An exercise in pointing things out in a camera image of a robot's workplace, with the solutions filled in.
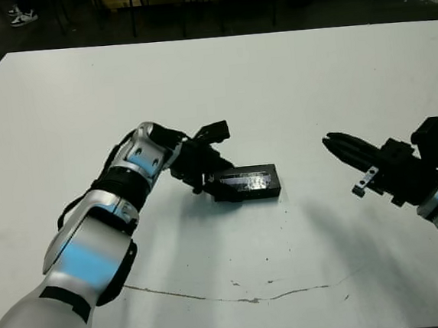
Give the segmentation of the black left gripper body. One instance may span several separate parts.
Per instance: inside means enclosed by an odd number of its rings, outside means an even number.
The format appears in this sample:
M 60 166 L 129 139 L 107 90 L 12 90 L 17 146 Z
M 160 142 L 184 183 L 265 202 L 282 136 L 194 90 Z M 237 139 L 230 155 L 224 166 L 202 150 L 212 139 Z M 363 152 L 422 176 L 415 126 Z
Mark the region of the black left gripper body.
M 216 159 L 221 156 L 218 151 L 210 145 L 205 145 L 188 139 L 183 142 L 180 153 L 170 165 L 170 175 L 192 188 L 195 194 L 203 191 L 203 178 L 205 174 L 214 174 L 217 171 Z M 224 193 L 232 190 L 223 184 Z

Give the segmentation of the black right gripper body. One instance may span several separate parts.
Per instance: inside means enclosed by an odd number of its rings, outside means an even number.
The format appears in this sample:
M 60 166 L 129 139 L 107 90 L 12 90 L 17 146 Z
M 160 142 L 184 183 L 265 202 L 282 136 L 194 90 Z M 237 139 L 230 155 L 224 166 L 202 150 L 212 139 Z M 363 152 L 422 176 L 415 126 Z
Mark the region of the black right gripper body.
M 358 197 L 365 189 L 389 193 L 395 206 L 420 205 L 438 189 L 438 169 L 413 155 L 414 148 L 389 138 L 381 148 L 367 145 L 360 149 L 354 167 L 364 177 L 352 188 Z

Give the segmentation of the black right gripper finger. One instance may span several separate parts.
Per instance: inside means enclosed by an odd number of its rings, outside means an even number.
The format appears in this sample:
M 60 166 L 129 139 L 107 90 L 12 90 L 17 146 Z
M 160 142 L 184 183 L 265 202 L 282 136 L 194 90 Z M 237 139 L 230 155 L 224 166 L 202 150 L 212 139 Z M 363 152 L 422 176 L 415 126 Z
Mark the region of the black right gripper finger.
M 367 141 L 342 132 L 328 133 L 325 142 L 326 149 L 347 164 L 373 161 L 379 151 Z
M 341 162 L 361 172 L 367 172 L 375 163 L 374 146 L 360 138 L 352 135 L 323 138 L 322 143 Z

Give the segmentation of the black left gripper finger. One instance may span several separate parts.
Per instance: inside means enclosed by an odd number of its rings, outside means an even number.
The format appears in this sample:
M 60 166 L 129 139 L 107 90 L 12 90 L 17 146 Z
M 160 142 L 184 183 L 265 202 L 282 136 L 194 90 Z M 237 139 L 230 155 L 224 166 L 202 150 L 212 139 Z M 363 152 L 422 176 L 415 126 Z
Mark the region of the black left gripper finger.
M 216 164 L 218 172 L 235 168 L 235 165 L 231 161 L 220 156 L 216 159 Z
M 222 183 L 216 181 L 212 174 L 205 174 L 203 182 L 203 191 L 212 196 L 216 202 L 221 201 L 224 194 Z

